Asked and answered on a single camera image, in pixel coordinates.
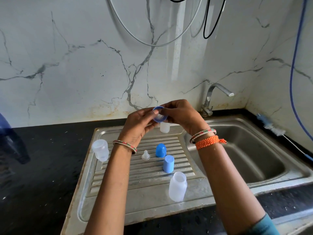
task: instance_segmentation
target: gray cable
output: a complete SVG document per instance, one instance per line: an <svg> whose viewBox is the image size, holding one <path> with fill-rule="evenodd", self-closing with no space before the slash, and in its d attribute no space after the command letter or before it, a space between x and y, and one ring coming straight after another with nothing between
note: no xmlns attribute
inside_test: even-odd
<svg viewBox="0 0 313 235"><path fill-rule="evenodd" d="M199 9L200 9L200 5L201 5L201 2L202 2L202 0L199 1L199 5L198 5L197 10L196 10L196 12L195 12L195 14L194 14L194 17L192 18L192 20L191 20L191 22L189 23L189 25L187 26L187 28L186 28L177 38L173 39L172 41L170 41L170 42L168 42L168 43L159 44L159 45L154 45L154 44L145 43L145 42L141 41L140 39L138 39L136 36L134 36L134 35L131 33L131 31L130 31L129 29L127 29L127 27L124 25L124 23L123 23L122 20L120 19L119 15L117 14L116 9L115 9L115 7L114 7L114 5L113 5L113 3L112 3L112 0L109 0L109 1L110 1L110 4L111 4L111 6L112 6L113 11L115 12L116 17L118 18L118 20L120 21L120 23L122 24L122 26L125 28L125 30L126 30L134 39L138 40L140 43L143 43L143 44L148 45L148 46L151 46L151 47L162 47L162 46L168 45L168 44L174 42L175 40L177 40L178 38L180 38L180 37L189 29L189 27L190 27L191 24L193 23L193 21L194 21L196 15L197 15L197 13L198 13L198 11L199 11Z"/></svg>

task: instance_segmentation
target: blue cap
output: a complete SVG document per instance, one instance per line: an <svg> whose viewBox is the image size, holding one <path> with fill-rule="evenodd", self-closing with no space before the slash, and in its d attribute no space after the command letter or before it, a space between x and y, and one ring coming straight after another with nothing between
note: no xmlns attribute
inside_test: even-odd
<svg viewBox="0 0 313 235"><path fill-rule="evenodd" d="M160 143L158 146L156 146L156 156L158 158L164 158L166 155L166 146L162 143Z"/></svg>
<svg viewBox="0 0 313 235"><path fill-rule="evenodd" d="M157 107L154 107L154 109L153 110L159 110L159 109L163 109L164 107L163 106L157 106ZM167 118L167 115L161 115L161 114L158 114L158 115L160 115L161 117L155 117L153 120L155 121L155 122L158 122L158 123L161 123L161 122L163 122L164 120L166 120L166 118Z"/></svg>
<svg viewBox="0 0 313 235"><path fill-rule="evenodd" d="M166 155L163 163L163 171L171 173L174 170L174 157L172 155Z"/></svg>

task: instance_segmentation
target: black countertop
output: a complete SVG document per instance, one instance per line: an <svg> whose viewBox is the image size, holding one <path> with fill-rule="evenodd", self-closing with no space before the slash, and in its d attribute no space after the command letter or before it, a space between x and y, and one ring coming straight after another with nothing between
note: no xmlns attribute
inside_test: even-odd
<svg viewBox="0 0 313 235"><path fill-rule="evenodd" d="M245 115L273 136L247 110L214 112L214 116L233 114ZM10 137L16 152L8 147L7 140L0 140L0 234L60 234L94 129L124 122L119 119L12 129ZM276 140L311 163L284 138ZM309 184L257 198L269 216L277 218L313 208L312 194L313 184ZM216 207L209 206L128 225L124 233L214 234L223 230Z"/></svg>

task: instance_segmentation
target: blue hose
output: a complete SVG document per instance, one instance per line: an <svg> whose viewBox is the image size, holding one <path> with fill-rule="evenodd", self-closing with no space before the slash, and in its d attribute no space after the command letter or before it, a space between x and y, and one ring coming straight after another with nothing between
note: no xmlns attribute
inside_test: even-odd
<svg viewBox="0 0 313 235"><path fill-rule="evenodd" d="M295 68L295 57L297 55L297 50L298 50L298 44L299 44L299 39L300 39L300 34L301 34L301 29L302 29L302 25L303 25L303 19L304 19L304 15L306 12L306 3L307 0L303 0L303 5L302 5L302 12L301 12L301 18L300 18L300 23L299 23L299 28L298 28L298 33L297 33L297 39L295 42L295 51L294 51L294 55L293 55L293 59L292 59L292 65L291 65L291 72L290 72L290 85L289 85L289 92L290 92L290 102L291 102L291 107L292 110L295 114L295 117L297 119L297 121L299 122L300 126L302 127L302 129L304 130L304 132L309 136L309 138L313 141L313 137L312 135L307 131L307 129L304 127L304 125L302 124L298 113L295 109L295 105L293 102L293 96L292 96L292 77L293 77L293 70Z"/></svg>

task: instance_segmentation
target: faucet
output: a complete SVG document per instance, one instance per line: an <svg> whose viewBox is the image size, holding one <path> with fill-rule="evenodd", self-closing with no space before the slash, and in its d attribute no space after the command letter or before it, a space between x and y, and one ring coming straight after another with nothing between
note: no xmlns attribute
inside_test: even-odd
<svg viewBox="0 0 313 235"><path fill-rule="evenodd" d="M234 93L232 93L230 90L226 89L225 87L223 87L221 84L219 83L214 83L210 86L208 93L207 93L207 97L205 99L204 104L201 106L202 108L202 112L201 112L201 116L207 117L207 116L211 116L213 114L213 106L211 106L211 108L209 109L209 105L210 105L210 100L211 100L211 95L213 92L213 89L217 87L218 89L220 89L222 92L224 92L227 96L234 96Z"/></svg>

